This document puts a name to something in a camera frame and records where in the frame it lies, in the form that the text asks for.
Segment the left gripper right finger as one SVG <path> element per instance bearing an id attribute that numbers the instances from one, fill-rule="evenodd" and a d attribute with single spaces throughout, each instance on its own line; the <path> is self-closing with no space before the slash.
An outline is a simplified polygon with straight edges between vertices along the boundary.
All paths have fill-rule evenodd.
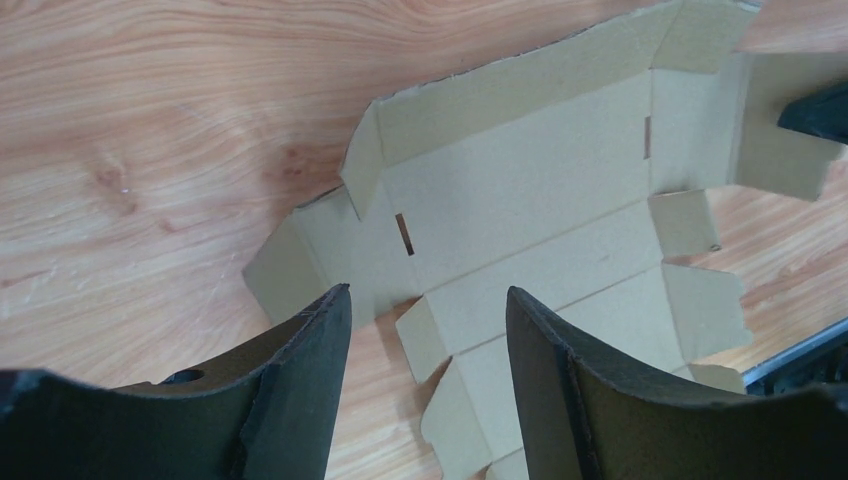
<path id="1" fill-rule="evenodd" d="M 847 388 L 744 395 L 654 368 L 526 290 L 506 330 L 533 479 L 843 479 Z"/>

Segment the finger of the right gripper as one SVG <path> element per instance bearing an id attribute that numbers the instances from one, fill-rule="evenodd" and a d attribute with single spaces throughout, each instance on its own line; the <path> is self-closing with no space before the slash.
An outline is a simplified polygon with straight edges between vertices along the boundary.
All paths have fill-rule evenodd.
<path id="1" fill-rule="evenodd" d="M 806 135 L 847 144 L 847 83 L 829 86 L 789 103 L 777 125 Z"/>

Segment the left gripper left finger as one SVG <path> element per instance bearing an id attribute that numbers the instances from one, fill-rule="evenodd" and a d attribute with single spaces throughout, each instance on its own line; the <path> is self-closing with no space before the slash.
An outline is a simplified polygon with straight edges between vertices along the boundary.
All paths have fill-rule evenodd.
<path id="1" fill-rule="evenodd" d="M 321 479 L 351 331 L 330 288 L 291 319 L 159 384 L 1 374 L 5 479 Z"/>

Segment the brown cardboard box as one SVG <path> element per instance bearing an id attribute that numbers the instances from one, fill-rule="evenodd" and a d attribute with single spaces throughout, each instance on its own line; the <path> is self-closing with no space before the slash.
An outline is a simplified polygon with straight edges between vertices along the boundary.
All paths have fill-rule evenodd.
<path id="1" fill-rule="evenodd" d="M 521 287 L 631 356 L 689 380 L 749 343 L 715 251 L 710 188 L 813 201 L 846 142 L 783 126 L 791 102 L 844 82 L 838 53 L 744 54 L 758 7 L 672 1 L 531 52 L 373 101 L 343 185 L 296 208 L 246 266 L 279 324 L 338 283 L 361 327 L 397 304 L 421 420 L 447 479 L 527 475 L 506 294 Z"/>

